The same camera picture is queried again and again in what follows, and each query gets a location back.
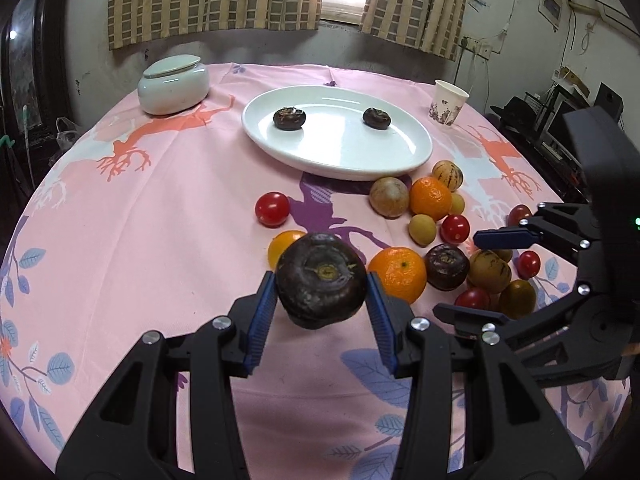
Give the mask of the dark yellow tomato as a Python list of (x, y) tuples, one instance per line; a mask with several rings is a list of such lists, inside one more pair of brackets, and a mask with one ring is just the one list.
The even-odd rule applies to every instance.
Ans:
[(536, 304), (536, 290), (529, 281), (525, 280), (515, 280), (506, 286), (498, 302), (500, 311), (512, 320), (519, 320), (532, 314)]

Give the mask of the striped yellow pepino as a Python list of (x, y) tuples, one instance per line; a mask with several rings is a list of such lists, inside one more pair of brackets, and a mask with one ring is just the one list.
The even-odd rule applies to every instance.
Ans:
[(490, 250), (478, 250), (470, 259), (468, 281), (491, 295), (500, 294), (511, 283), (510, 266)]

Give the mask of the striped pepino melon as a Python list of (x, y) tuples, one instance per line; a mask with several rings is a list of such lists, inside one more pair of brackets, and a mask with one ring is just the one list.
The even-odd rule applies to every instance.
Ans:
[(451, 160), (440, 160), (432, 168), (432, 176), (446, 186), (450, 192), (456, 192), (463, 184), (463, 172)]

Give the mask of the orange mandarin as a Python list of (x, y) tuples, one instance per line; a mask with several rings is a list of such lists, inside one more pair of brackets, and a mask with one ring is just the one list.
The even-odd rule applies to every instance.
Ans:
[(435, 221), (446, 217), (452, 204), (450, 189), (434, 177), (415, 180), (411, 185), (409, 198), (413, 214), (426, 214)]
[(378, 274), (387, 295), (414, 304), (427, 283), (423, 258), (407, 247), (389, 247), (369, 262), (368, 271)]

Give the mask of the brown passion fruit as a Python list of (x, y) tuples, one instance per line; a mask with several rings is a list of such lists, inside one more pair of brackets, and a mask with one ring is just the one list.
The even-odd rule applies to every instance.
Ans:
[(377, 214), (396, 219), (409, 207), (409, 190), (398, 178), (384, 177), (376, 180), (371, 186), (369, 203)]

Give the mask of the dark purple water chestnut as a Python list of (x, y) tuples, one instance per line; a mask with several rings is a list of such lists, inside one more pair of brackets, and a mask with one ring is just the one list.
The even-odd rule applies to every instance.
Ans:
[(310, 233), (296, 240), (279, 258), (274, 276), (282, 307), (305, 330), (352, 318), (368, 293), (361, 258), (332, 234)]

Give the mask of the yellow orange tomato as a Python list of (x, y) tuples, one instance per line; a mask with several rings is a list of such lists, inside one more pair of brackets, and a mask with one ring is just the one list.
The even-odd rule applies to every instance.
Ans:
[(267, 250), (267, 260), (271, 270), (277, 267), (283, 253), (293, 244), (306, 235), (305, 231), (287, 230), (273, 237)]

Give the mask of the dark red plum tomato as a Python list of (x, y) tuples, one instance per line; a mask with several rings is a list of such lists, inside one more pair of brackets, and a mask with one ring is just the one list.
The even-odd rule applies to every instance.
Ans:
[(518, 226), (522, 220), (527, 219), (531, 215), (532, 211), (529, 209), (529, 206), (518, 204), (513, 207), (509, 214), (506, 216), (506, 225)]

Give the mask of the small red cherry tomato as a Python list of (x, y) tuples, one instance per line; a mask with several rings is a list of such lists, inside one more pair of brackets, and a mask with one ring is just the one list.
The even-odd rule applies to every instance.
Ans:
[(516, 272), (522, 280), (530, 280), (538, 275), (541, 268), (539, 255), (533, 250), (521, 252), (516, 259)]

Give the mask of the low red cherry tomato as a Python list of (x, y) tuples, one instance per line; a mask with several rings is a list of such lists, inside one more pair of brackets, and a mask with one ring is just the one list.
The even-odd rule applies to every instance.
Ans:
[(476, 310), (489, 310), (491, 299), (483, 289), (472, 287), (457, 296), (456, 300), (454, 300), (454, 305)]

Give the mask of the patterned paper cup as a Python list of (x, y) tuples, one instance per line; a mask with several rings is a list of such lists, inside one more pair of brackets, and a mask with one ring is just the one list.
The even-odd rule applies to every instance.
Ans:
[(469, 93), (450, 82), (436, 79), (435, 91), (428, 114), (439, 125), (450, 127), (456, 121)]

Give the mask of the pink printed tablecloth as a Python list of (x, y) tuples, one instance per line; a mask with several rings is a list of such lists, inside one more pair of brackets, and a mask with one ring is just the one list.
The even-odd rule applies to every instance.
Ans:
[[(300, 234), (335, 235), (363, 260), (412, 246), (408, 218), (379, 216), (366, 182), (304, 174), (258, 148), (241, 122), (258, 94), (312, 84), (402, 107), (427, 125), (434, 162), (462, 170), (473, 230), (556, 200), (471, 107), (451, 128), (431, 122), (428, 84), (310, 65), (220, 64), (209, 77), (207, 99), (177, 116), (122, 99), (44, 177), (3, 253), (1, 402), (43, 467), (144, 332), (181, 335), (225, 314)], [(250, 475), (390, 478), (409, 393), (364, 312), (302, 330), (278, 311), (258, 369), (233, 385)]]

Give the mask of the right checkered curtain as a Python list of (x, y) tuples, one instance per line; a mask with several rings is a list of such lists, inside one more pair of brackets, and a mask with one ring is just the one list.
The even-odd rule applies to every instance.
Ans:
[(367, 35), (454, 61), (468, 0), (367, 0), (360, 30)]

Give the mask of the dark water chestnut on plate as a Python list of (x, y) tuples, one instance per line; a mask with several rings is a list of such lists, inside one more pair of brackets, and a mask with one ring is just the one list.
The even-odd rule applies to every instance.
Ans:
[(297, 107), (282, 107), (272, 116), (274, 125), (283, 131), (294, 131), (303, 127), (306, 113)]

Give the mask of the pale green ceramic jar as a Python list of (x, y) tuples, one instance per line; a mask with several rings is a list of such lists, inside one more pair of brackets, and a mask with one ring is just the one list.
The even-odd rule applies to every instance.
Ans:
[(178, 54), (150, 65), (138, 82), (142, 110), (152, 116), (182, 112), (201, 103), (209, 92), (209, 74), (199, 56)]

